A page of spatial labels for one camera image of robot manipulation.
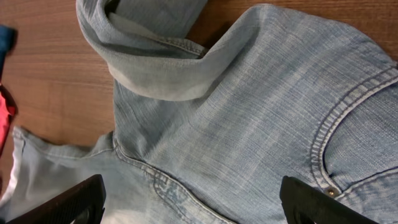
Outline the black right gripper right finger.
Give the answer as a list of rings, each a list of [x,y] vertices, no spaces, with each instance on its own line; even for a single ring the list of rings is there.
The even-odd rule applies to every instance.
[[[295,177],[283,177],[279,197],[288,224],[377,224]]]

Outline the light blue denim shorts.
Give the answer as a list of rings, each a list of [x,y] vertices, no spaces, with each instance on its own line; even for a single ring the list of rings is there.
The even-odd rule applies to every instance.
[[[284,176],[397,222],[397,63],[348,24],[249,8],[209,49],[204,1],[78,1],[114,78],[115,130],[93,147],[13,130],[12,220],[101,174],[104,223],[285,223]]]

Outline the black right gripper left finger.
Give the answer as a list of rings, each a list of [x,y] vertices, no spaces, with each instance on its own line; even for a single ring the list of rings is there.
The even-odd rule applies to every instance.
[[[100,224],[105,200],[102,175],[95,174],[6,224]]]

